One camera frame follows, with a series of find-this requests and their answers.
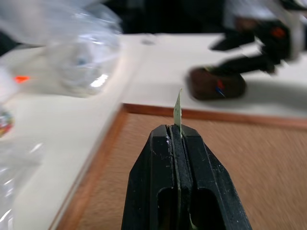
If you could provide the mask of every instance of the white table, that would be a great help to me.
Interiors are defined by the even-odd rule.
[[[124,102],[173,107],[180,88],[181,106],[186,109],[230,112],[282,117],[307,117],[307,55],[300,62],[278,68],[271,77],[257,71],[244,74],[247,94],[241,99],[199,102],[186,89],[186,74],[191,67],[217,64],[234,52],[212,52],[208,46],[219,35],[160,35],[150,50],[149,57],[139,69]],[[252,54],[256,46],[248,46],[244,54]]]
[[[32,78],[24,85],[25,93],[7,104],[16,119],[11,136],[30,136],[41,141],[46,151],[43,164],[15,201],[16,230],[47,230],[61,206],[67,205],[67,195],[76,190],[120,108],[125,87],[142,64],[149,48],[142,43],[144,37],[122,37],[116,72],[102,94],[87,99],[59,94],[45,58],[39,55],[42,49],[16,50],[2,58],[2,63],[15,66],[15,74]]]
[[[142,42],[145,38],[154,43],[145,45]],[[121,103],[173,107],[179,89],[185,88],[184,77],[190,67],[216,63],[235,54],[209,51],[208,45],[216,38],[216,35],[125,35],[122,58],[114,76],[102,94],[87,99],[61,95],[63,92],[40,55],[42,49],[16,50],[3,57],[0,63],[9,65],[15,74],[33,78],[25,85],[24,93],[7,104],[16,118],[11,135],[27,135],[42,141],[46,150],[43,164],[16,199],[16,230],[48,230],[57,216],[54,229]],[[245,52],[254,51],[255,47],[248,47]],[[202,103],[191,99],[184,90],[182,106],[306,117],[305,63],[306,57],[300,63],[281,68],[276,78],[261,72],[244,75],[249,91],[240,100]]]

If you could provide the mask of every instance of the white tabletop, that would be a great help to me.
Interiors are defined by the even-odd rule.
[[[11,136],[31,137],[45,146],[43,164],[15,201],[16,230],[49,229],[71,188],[73,195],[82,170],[120,108],[125,87],[147,53],[143,38],[122,37],[122,56],[114,75],[103,93],[86,99],[61,95],[45,58],[37,56],[42,50],[16,50],[2,59],[11,66],[17,64],[15,74],[32,78],[24,85],[24,93],[7,104],[16,119]],[[23,63],[29,53],[35,55]]]
[[[241,99],[199,102],[186,89],[186,75],[194,66],[217,64],[240,53],[252,54],[256,46],[243,51],[212,52],[208,46],[218,35],[160,35],[141,66],[124,102],[173,107],[180,88],[181,106],[186,109],[241,114],[307,117],[307,55],[298,63],[278,68],[271,77],[257,71],[244,74],[247,94]]]

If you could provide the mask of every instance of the wooden board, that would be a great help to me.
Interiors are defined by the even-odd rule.
[[[81,219],[72,220],[78,230],[120,229],[129,172],[151,130],[172,123],[171,117],[128,115],[107,163],[95,167],[100,177],[89,203]],[[183,124],[198,130],[229,171],[254,230],[307,229],[306,131],[192,119]]]

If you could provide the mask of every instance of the orange tag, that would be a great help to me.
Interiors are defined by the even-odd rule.
[[[28,76],[16,76],[15,81],[18,84],[24,83],[25,81],[29,80],[30,78]]]

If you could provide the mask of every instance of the dark background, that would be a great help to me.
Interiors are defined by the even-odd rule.
[[[222,27],[224,0],[144,0],[131,7],[128,0],[110,0],[106,6],[122,19],[125,34],[218,33]],[[0,31],[0,55],[18,45]]]

